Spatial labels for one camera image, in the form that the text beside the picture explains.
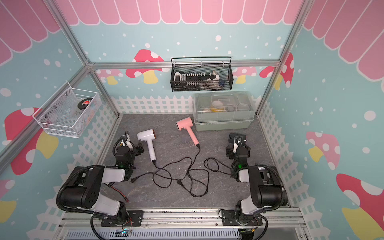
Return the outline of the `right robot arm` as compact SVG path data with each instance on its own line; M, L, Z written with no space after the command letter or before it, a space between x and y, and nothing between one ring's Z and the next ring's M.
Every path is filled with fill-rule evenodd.
M239 225L259 224L259 214L279 209L288 204L288 195L277 168L248 164L251 148L240 138L231 140L226 156L233 160L230 177L248 183L250 196L238 201L234 214Z

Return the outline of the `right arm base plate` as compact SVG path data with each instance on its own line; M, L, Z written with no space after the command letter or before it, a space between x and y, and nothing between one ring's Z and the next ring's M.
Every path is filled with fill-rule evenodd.
M263 220L253 215L244 215L237 210L218 211L218 216L222 220L223 226L262 226Z

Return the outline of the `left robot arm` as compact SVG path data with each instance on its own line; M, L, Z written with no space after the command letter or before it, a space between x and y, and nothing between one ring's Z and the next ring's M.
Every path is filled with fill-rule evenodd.
M102 185L114 188L114 183L130 180L135 157L144 152L143 142L134 144L128 133L113 146L116 163L113 166L90 165L75 167L58 191L56 204L65 212L90 214L113 225L132 221L126 204L101 194Z

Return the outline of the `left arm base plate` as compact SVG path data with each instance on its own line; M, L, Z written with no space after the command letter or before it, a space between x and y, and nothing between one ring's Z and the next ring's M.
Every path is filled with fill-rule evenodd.
M101 222L102 227L140 227L144 211L123 211L117 216L108 217Z

